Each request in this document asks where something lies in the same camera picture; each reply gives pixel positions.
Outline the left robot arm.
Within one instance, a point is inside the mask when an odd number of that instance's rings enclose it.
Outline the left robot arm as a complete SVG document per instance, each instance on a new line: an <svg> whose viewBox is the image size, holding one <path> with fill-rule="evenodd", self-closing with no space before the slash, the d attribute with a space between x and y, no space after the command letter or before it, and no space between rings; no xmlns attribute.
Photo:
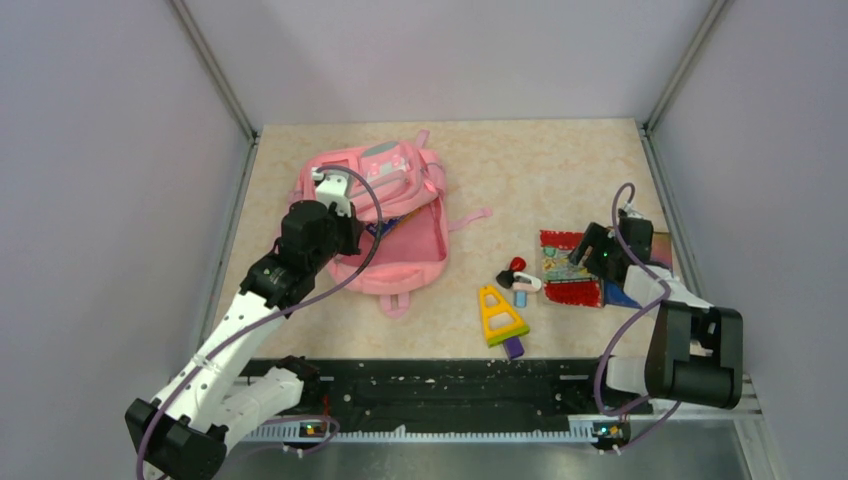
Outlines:
<svg viewBox="0 0 848 480"><path fill-rule="evenodd" d="M291 205L271 251L254 263L210 337L151 400L125 412L139 479L211 479L229 451L286 409L308 413L320 386L273 368L237 394L234 381L266 337L313 304L317 274L340 254L356 255L363 224L352 203L303 200Z"/></svg>

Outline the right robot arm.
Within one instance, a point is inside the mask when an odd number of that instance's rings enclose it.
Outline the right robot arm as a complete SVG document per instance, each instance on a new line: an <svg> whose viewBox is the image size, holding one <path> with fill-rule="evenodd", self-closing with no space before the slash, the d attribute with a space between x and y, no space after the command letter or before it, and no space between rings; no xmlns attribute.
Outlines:
<svg viewBox="0 0 848 480"><path fill-rule="evenodd" d="M652 258L654 228L621 216L610 227L590 223L568 260L616 285L654 321L643 367L651 399L731 410L743 394L743 317L690 292Z"/></svg>

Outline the pink student backpack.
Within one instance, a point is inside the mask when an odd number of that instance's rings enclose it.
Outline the pink student backpack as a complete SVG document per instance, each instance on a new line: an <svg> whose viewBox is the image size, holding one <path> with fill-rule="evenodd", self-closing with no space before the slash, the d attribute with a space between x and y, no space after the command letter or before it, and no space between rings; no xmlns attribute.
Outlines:
<svg viewBox="0 0 848 480"><path fill-rule="evenodd" d="M326 267L337 283L380 300L391 318L403 316L412 291L443 273L450 252L449 235L469 223L491 216L488 208L451 221L446 213L446 171L437 153L427 148L429 133L413 141L388 141L328 151L309 160L288 195L289 203L317 197L312 177L321 166L342 166L362 175L374 190L370 195L356 179L347 196L365 225L359 242L363 253L377 249L368 267L357 274L363 255L336 256Z"/></svg>

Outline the blue card game box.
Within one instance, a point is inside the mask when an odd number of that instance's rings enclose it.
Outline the blue card game box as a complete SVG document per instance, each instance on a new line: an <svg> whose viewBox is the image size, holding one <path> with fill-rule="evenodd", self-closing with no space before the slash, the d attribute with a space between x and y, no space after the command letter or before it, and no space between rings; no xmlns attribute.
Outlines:
<svg viewBox="0 0 848 480"><path fill-rule="evenodd" d="M425 207L420 207L420 208L418 208L418 209L416 209L416 210L414 210L410 213L407 213L407 214L404 214L404 215L401 215L401 216L397 216L397 217L384 219L381 223L378 223L378 222L368 223L364 226L364 231L366 233L370 234L374 238L376 238L378 236L386 237L386 236L390 235L393 231L395 231L396 229L398 229L399 227L404 225L405 223L408 223L408 222L412 221L413 219L416 219L418 216L420 216L425 211L426 211Z"/></svg>

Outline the red keyboard booklet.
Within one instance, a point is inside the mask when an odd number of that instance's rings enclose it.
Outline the red keyboard booklet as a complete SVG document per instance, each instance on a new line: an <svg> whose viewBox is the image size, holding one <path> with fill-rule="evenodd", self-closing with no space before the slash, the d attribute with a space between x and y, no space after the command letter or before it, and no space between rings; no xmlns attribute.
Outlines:
<svg viewBox="0 0 848 480"><path fill-rule="evenodd" d="M569 256L580 244L580 232L540 230L543 300L552 305L602 308L602 282Z"/></svg>

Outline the colourful thin book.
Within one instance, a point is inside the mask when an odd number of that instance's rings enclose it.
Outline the colourful thin book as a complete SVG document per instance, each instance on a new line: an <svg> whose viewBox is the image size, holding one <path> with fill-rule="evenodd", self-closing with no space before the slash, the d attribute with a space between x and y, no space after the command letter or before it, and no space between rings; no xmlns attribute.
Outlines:
<svg viewBox="0 0 848 480"><path fill-rule="evenodd" d="M673 270L674 254L672 237L669 232L654 232L651 243L651 255L647 265L666 268L670 271ZM638 300L632 299L621 287L611 282L603 283L602 293L602 305L604 307L618 306L630 309L640 309L642 307Z"/></svg>

